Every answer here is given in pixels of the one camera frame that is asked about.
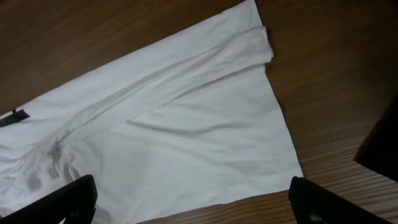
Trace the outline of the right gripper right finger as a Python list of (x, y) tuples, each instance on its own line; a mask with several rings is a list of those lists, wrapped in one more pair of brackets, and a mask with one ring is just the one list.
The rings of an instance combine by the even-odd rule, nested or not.
[(391, 224), (304, 177), (293, 177), (288, 198), (298, 224)]

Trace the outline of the white t-shirt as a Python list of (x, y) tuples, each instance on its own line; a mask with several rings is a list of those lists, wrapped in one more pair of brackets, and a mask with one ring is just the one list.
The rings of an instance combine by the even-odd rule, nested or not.
[(95, 223), (139, 223), (287, 190), (302, 175), (244, 1), (24, 105), (1, 129), (1, 214), (83, 175)]

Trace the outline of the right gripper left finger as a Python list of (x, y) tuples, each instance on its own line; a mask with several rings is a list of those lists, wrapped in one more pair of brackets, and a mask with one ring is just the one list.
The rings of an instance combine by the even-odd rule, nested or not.
[(90, 224), (98, 192), (94, 177), (84, 175), (38, 201), (1, 218), (1, 224)]

